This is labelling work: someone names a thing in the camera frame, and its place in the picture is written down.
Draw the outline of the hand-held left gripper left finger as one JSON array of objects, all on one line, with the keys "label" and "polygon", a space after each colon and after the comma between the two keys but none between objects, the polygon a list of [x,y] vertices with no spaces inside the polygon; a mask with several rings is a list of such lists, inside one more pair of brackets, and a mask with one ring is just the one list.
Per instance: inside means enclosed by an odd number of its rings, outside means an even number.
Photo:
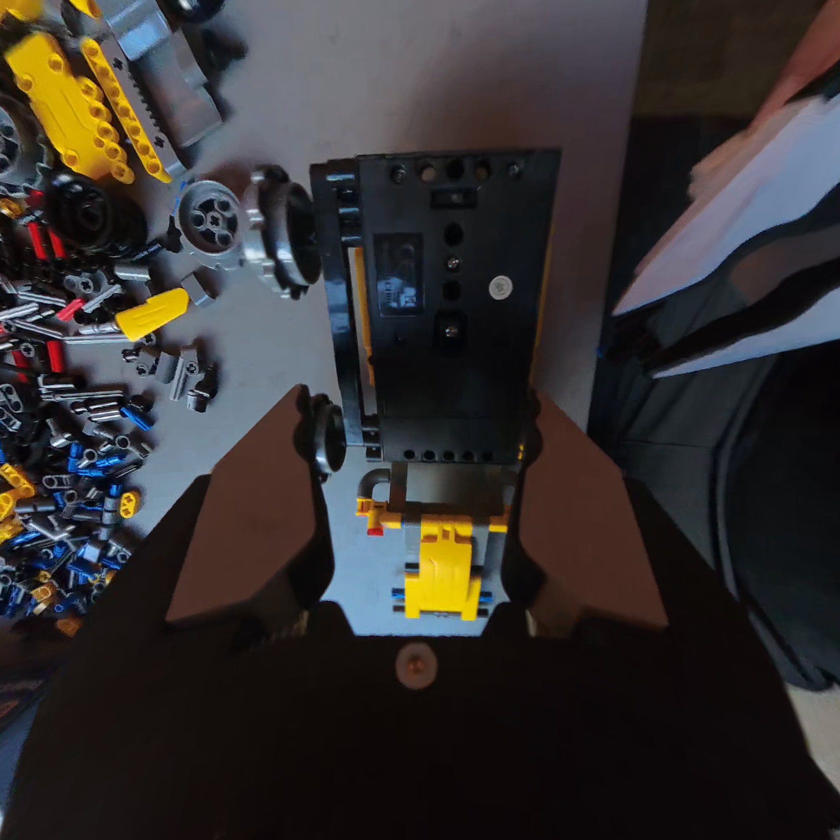
[{"label": "hand-held left gripper left finger", "polygon": [[170,624],[227,614],[298,624],[331,578],[331,559],[308,555],[328,536],[319,455],[335,404],[294,387],[211,473],[167,611]]}]

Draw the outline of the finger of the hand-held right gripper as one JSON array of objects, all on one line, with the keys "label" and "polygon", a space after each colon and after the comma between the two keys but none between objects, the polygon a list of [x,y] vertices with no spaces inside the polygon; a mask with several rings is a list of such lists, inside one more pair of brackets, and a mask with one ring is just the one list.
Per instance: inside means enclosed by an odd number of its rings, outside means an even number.
[{"label": "finger of the hand-held right gripper", "polygon": [[615,316],[694,286],[753,237],[811,212],[839,182],[838,97],[793,102],[722,148],[635,269]]},{"label": "finger of the hand-held right gripper", "polygon": [[838,280],[783,283],[745,309],[709,322],[650,359],[658,379],[753,361],[839,339]]}]

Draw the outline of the grey sprocket wheel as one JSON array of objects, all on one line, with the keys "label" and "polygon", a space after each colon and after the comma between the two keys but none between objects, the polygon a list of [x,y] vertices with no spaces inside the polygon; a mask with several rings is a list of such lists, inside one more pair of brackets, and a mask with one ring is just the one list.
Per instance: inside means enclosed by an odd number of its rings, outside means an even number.
[{"label": "grey sprocket wheel", "polygon": [[185,249],[200,266],[224,271],[244,267],[239,200],[225,184],[184,182],[172,215]]}]

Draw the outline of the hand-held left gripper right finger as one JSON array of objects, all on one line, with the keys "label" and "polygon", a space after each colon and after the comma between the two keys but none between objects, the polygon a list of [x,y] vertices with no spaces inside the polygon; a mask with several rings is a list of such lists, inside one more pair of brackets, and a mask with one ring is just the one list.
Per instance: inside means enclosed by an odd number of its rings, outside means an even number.
[{"label": "hand-held left gripper right finger", "polygon": [[588,620],[662,633],[669,620],[622,471],[553,400],[532,397],[508,546],[510,601],[539,637]]}]

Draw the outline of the yellow black brick vehicle model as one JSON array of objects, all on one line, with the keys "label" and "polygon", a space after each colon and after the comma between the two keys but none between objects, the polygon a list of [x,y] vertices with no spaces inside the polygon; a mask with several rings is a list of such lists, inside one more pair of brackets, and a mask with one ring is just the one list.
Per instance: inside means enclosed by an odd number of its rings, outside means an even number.
[{"label": "yellow black brick vehicle model", "polygon": [[560,148],[367,154],[310,187],[254,169],[243,256],[297,300],[322,280],[341,405],[311,408],[326,480],[349,447],[369,538],[405,537],[396,615],[487,619],[532,418]]}]

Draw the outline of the pile of loose brick parts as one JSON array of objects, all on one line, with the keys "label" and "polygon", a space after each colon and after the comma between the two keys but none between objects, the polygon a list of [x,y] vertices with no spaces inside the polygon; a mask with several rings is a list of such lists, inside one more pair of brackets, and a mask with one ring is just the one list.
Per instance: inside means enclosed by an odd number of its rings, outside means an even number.
[{"label": "pile of loose brick parts", "polygon": [[221,182],[190,164],[224,124],[212,85],[247,54],[210,25],[224,6],[2,2],[2,624],[16,633],[76,635],[133,551],[131,482],[154,452],[154,399],[69,356],[111,345],[194,413],[217,393],[199,342],[161,343],[212,287],[193,271],[164,289],[152,266],[181,250],[198,264],[175,202],[184,182]]}]

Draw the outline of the grey desk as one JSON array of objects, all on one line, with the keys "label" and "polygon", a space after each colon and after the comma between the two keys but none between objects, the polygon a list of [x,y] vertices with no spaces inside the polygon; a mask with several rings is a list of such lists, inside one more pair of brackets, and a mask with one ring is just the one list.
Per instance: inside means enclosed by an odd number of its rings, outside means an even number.
[{"label": "grey desk", "polygon": [[[367,154],[560,148],[550,270],[532,388],[560,396],[572,419],[587,412],[594,374],[595,318],[583,339],[560,315],[572,279],[595,282],[603,302],[607,234],[613,230],[619,154],[626,139],[645,2],[225,2],[210,25],[247,54],[212,85],[224,124],[196,147],[199,177],[239,195],[254,169],[277,166],[310,187],[310,166]],[[341,405],[322,280],[297,300],[243,268],[204,270],[186,251],[154,259],[164,289],[198,272],[212,302],[163,327],[174,351],[199,342],[217,368],[204,413],[175,402],[170,387],[140,377],[111,345],[69,356],[91,382],[123,383],[154,399],[142,433],[154,452],[135,473],[143,504],[129,520],[133,551],[193,479],[217,462],[294,387]],[[374,465],[349,447],[321,480],[328,548],[339,573],[372,590],[373,606],[351,614],[355,628],[391,621],[392,589],[407,557],[401,532],[369,538],[355,514],[360,479]],[[119,570],[91,613],[106,600]],[[67,646],[45,630],[50,649]]]}]

